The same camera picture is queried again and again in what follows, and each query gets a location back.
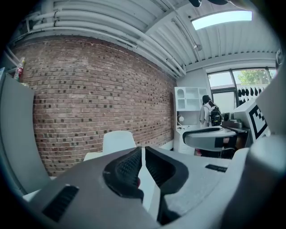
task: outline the tree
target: tree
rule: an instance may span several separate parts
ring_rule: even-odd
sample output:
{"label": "tree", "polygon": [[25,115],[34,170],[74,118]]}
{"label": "tree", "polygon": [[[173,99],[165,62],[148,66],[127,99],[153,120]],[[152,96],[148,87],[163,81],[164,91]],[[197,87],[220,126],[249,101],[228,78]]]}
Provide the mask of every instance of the tree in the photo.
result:
{"label": "tree", "polygon": [[238,79],[241,81],[242,85],[269,83],[265,70],[243,70],[240,71]]}

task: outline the white chair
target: white chair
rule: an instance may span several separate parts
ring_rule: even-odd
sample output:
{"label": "white chair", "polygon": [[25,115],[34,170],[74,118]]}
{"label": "white chair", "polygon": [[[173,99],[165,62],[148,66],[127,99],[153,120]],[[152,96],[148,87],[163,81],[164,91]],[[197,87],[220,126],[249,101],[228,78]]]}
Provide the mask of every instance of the white chair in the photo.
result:
{"label": "white chair", "polygon": [[132,133],[129,131],[113,131],[103,136],[103,155],[135,147]]}

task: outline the bottle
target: bottle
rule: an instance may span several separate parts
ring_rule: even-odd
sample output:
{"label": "bottle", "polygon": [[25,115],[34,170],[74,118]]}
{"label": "bottle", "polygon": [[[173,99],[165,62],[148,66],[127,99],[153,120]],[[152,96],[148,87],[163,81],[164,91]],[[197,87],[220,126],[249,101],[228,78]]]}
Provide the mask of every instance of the bottle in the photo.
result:
{"label": "bottle", "polygon": [[24,64],[25,64],[25,57],[22,57],[14,75],[14,79],[16,79],[18,82],[20,81],[20,77],[23,73]]}

